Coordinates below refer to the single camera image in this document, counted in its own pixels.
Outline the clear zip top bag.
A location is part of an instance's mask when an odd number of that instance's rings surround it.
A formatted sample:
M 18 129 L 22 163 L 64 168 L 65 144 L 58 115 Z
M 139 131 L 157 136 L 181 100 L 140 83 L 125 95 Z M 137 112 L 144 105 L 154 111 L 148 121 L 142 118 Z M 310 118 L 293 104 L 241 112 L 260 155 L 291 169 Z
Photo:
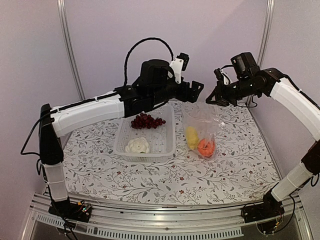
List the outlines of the clear zip top bag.
M 215 151 L 210 158 L 201 156 L 197 148 L 195 150 L 188 148 L 203 159 L 213 159 L 217 150 L 216 134 L 225 128 L 225 123 L 219 117 L 218 108 L 201 101 L 195 103 L 185 102 L 181 104 L 181 113 L 185 140 L 186 128 L 191 126 L 196 129 L 199 142 L 202 139 L 213 140 L 215 142 Z

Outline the yellow toy mango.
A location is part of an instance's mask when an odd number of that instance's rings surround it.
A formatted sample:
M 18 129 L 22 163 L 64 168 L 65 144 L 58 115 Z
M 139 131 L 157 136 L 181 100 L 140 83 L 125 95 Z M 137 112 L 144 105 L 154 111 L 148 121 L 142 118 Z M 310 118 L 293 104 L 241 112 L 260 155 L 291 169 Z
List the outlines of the yellow toy mango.
M 199 142 L 198 132 L 192 126 L 188 126 L 185 130 L 185 138 L 188 145 L 197 145 Z

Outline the orange toy pumpkin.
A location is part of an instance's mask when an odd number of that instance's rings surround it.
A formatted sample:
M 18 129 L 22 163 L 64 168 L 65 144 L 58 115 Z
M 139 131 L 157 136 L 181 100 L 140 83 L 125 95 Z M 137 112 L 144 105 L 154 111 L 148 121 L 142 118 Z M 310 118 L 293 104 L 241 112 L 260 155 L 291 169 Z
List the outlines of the orange toy pumpkin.
M 214 140 L 203 138 L 197 145 L 197 150 L 202 157 L 211 158 L 214 155 L 216 144 Z

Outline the white perforated plastic basket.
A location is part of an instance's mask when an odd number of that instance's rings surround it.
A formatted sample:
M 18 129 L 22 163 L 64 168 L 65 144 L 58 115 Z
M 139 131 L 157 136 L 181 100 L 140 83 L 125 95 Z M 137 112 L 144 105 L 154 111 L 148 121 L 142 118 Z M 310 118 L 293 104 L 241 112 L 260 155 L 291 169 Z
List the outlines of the white perforated plastic basket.
M 128 162 L 165 162 L 169 160 L 176 152 L 176 129 L 174 108 L 171 105 L 162 106 L 149 113 L 154 118 L 161 118 L 166 121 L 165 124 L 157 128 L 134 129 L 131 127 L 131 121 L 134 116 L 123 118 L 120 121 L 113 152 Z M 126 152 L 125 147 L 136 138 L 145 138 L 149 144 L 149 153 L 131 153 Z

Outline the dark red grape bunch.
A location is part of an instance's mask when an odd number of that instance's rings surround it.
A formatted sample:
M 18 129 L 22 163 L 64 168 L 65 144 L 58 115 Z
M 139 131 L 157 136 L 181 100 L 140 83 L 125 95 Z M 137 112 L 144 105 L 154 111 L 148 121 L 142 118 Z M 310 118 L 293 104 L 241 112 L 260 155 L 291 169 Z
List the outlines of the dark red grape bunch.
M 160 117 L 152 117 L 150 114 L 140 113 L 130 122 L 133 129 L 157 129 L 166 124 L 166 121 Z

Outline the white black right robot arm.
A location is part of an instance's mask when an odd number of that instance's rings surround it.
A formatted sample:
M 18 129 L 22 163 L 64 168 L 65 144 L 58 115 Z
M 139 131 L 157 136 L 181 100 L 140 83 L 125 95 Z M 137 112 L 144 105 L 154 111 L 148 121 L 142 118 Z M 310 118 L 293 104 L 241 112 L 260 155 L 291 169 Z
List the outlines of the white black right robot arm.
M 320 173 L 320 109 L 292 85 L 287 74 L 274 67 L 256 69 L 255 73 L 240 72 L 235 80 L 225 70 L 233 67 L 227 65 L 213 71 L 216 85 L 205 100 L 207 104 L 238 107 L 242 100 L 254 96 L 260 104 L 271 105 L 254 110 L 283 174 L 265 194 L 270 199 L 258 208 L 262 218 L 269 218 L 278 210 L 277 202 L 302 189 Z

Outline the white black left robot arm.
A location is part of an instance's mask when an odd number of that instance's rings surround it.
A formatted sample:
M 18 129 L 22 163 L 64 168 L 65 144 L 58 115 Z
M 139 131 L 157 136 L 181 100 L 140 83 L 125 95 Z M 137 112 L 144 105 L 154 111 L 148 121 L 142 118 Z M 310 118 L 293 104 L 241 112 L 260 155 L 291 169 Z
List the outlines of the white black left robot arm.
M 172 56 L 170 62 L 151 59 L 142 63 L 140 74 L 131 85 L 125 74 L 123 85 L 104 95 L 65 106 L 44 104 L 41 107 L 40 117 L 33 125 L 34 129 L 38 128 L 39 152 L 36 155 L 43 165 L 54 207 L 63 217 L 70 217 L 75 210 L 68 201 L 60 137 L 104 120 L 151 112 L 171 99 L 195 103 L 204 84 L 184 81 L 182 72 L 188 62 L 189 56 L 185 53 Z

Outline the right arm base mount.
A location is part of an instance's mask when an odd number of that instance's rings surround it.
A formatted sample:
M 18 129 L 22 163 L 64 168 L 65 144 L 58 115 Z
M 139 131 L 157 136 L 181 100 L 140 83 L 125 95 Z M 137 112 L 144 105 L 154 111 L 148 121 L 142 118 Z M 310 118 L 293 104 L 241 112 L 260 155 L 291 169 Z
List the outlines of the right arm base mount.
M 257 224 L 258 230 L 264 235 L 274 234 L 283 219 L 285 213 L 281 201 L 277 201 L 268 191 L 262 198 L 262 203 L 245 204 L 241 209 L 240 215 L 245 223 L 257 222 L 272 218 Z

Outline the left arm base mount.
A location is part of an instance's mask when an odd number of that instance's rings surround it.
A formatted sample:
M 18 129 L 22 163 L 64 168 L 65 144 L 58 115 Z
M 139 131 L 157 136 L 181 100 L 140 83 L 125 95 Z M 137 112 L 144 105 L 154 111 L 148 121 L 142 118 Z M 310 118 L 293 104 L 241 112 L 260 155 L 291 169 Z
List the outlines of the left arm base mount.
M 88 223 L 92 214 L 92 205 L 84 200 L 77 203 L 71 202 L 69 197 L 62 201 L 51 199 L 48 213 L 65 220 Z

